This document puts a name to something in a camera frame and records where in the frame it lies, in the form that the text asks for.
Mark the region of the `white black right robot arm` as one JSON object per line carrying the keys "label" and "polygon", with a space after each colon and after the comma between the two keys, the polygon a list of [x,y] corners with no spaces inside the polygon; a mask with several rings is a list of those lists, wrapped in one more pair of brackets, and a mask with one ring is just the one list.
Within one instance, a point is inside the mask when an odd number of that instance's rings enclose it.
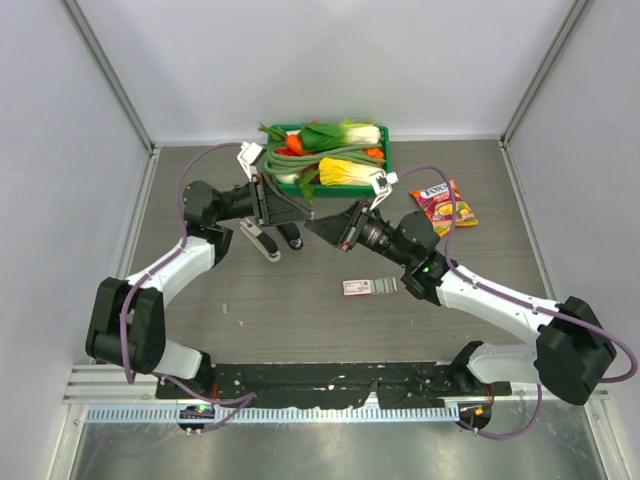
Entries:
{"label": "white black right robot arm", "polygon": [[447,260],[437,249],[439,236],[420,212],[392,226],[379,211],[356,201],[305,226],[342,251],[362,245],[403,267],[401,281],[414,298],[466,312],[518,338],[516,345],[468,343],[451,363],[453,386],[462,394],[496,382],[529,383],[583,405],[616,357],[587,302],[573,296],[563,302],[532,297]]}

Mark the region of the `black deli stapler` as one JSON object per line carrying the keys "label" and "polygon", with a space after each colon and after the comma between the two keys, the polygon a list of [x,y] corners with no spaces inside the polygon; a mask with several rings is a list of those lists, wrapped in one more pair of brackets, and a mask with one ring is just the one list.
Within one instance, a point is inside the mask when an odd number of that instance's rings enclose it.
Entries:
{"label": "black deli stapler", "polygon": [[277,230],[292,250],[300,250],[303,247],[300,231],[294,223],[278,225]]}

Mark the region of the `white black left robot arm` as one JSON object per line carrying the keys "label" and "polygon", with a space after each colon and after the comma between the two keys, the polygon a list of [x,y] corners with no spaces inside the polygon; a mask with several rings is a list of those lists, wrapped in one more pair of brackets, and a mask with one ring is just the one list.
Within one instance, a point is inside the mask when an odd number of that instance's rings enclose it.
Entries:
{"label": "white black left robot arm", "polygon": [[166,307],[226,256],[233,232],[224,221],[253,217],[262,226],[291,230],[312,219],[313,212],[265,174],[229,191],[194,181],[179,194],[178,204],[184,232],[176,246],[136,274],[108,277],[99,284],[85,350],[130,376],[158,374],[178,380],[187,396],[200,399],[213,391],[211,357],[168,339]]}

